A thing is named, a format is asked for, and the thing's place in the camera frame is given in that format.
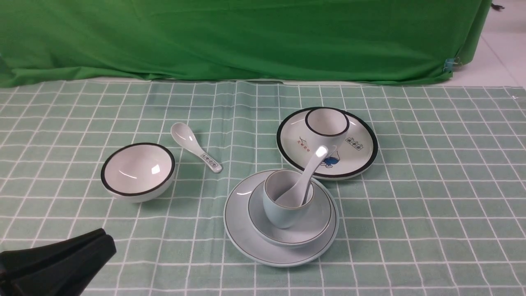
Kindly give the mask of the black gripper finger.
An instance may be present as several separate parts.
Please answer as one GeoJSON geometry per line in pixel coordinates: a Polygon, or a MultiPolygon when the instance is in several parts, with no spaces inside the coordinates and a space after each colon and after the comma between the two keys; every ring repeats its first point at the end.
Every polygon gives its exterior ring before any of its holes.
{"type": "Polygon", "coordinates": [[[108,234],[6,251],[6,295],[79,296],[116,251],[108,234]]]}

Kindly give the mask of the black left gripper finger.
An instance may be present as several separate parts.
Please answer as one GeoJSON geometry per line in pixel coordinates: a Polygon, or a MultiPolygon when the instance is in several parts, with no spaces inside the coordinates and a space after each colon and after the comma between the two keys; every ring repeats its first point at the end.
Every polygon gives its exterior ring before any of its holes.
{"type": "Polygon", "coordinates": [[[99,228],[41,247],[3,251],[1,276],[14,280],[38,274],[93,278],[107,264],[107,233],[99,228]]]}

